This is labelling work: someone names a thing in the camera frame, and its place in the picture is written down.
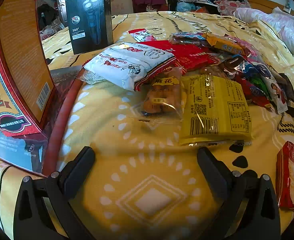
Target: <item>door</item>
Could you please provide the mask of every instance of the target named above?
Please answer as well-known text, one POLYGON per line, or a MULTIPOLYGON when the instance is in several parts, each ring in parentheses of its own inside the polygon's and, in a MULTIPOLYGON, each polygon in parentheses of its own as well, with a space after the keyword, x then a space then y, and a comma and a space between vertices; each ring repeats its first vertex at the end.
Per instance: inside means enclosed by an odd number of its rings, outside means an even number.
POLYGON ((65 27, 68 26, 66 2, 65 0, 58 0, 58 10, 60 19, 65 27))

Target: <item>yellow snack bag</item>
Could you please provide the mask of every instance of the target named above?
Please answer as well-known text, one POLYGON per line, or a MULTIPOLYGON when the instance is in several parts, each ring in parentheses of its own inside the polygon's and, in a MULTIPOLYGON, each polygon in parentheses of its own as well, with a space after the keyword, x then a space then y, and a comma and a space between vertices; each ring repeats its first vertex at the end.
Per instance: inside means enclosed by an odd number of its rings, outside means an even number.
POLYGON ((212 76, 182 77, 187 92, 180 144, 250 141, 251 118, 237 82, 212 76))
POLYGON ((208 41, 210 46, 216 49, 221 49, 232 54, 245 55, 243 48, 234 41, 212 33, 204 33, 202 36, 208 41))

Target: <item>wooden headboard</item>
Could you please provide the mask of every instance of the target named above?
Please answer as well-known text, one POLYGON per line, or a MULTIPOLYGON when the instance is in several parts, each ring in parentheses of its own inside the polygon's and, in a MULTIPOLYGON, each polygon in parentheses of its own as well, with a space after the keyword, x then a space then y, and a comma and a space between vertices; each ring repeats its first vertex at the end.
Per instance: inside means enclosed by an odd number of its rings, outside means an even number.
MULTIPOLYGON (((272 13, 272 10, 276 7, 281 10, 284 8, 283 5, 269 0, 248 0, 248 2, 253 9, 257 9, 268 14, 272 13)), ((294 11, 291 10, 290 14, 294 16, 294 11)))

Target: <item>wall outlet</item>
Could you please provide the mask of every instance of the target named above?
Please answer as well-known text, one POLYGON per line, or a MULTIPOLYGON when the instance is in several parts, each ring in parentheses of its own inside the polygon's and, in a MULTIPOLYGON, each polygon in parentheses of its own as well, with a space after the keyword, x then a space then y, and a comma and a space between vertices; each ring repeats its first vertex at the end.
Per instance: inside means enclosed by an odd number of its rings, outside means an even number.
POLYGON ((290 7, 290 5, 289 5, 289 4, 286 4, 286 5, 284 6, 283 11, 284 11, 284 12, 287 12, 287 13, 290 14, 290 12, 291 12, 291 7, 290 7))

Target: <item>shaver image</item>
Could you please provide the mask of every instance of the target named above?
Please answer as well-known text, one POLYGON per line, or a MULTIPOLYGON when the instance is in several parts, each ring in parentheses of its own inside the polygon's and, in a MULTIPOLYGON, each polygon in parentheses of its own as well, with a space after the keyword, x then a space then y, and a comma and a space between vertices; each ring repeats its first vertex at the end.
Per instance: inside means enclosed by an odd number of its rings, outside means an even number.
POLYGON ((83 2, 83 8, 87 15, 90 36, 93 42, 98 45, 101 41, 99 2, 98 0, 86 0, 83 2))

